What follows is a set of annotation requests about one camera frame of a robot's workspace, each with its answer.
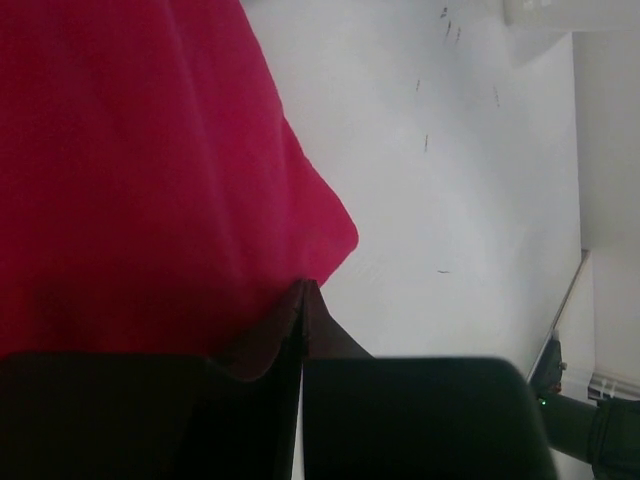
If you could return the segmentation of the pink t shirt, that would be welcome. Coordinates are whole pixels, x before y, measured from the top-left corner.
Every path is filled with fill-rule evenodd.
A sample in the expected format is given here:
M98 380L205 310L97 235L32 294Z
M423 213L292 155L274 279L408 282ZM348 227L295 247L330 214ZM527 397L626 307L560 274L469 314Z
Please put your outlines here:
M2 3L3 354L211 354L357 243L239 2Z

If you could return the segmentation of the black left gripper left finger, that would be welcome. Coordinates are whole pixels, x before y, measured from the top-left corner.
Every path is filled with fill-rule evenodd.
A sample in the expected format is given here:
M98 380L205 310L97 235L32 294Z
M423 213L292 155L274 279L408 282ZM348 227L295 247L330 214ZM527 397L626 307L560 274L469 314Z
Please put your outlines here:
M287 479L304 294L214 357L25 352L1 361L5 479Z

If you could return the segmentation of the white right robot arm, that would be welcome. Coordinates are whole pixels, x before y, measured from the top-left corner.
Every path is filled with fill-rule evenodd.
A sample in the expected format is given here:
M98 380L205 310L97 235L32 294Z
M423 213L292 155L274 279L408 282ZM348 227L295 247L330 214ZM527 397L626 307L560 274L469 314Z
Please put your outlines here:
M556 394L538 397L550 446L591 466L596 479L639 477L639 403L596 405Z

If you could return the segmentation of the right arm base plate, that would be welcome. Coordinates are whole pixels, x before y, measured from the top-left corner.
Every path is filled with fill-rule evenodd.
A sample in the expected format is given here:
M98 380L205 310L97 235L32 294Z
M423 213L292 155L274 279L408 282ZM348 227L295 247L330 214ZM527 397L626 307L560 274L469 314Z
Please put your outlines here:
M559 394L567 364L562 357L561 342L551 337L537 360L530 375L529 384L536 394Z

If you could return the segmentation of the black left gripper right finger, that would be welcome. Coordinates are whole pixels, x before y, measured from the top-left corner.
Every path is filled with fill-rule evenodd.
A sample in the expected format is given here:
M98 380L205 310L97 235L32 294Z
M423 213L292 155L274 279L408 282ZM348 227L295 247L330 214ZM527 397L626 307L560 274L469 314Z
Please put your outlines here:
M531 389L492 357L376 358L304 298L308 479L553 479Z

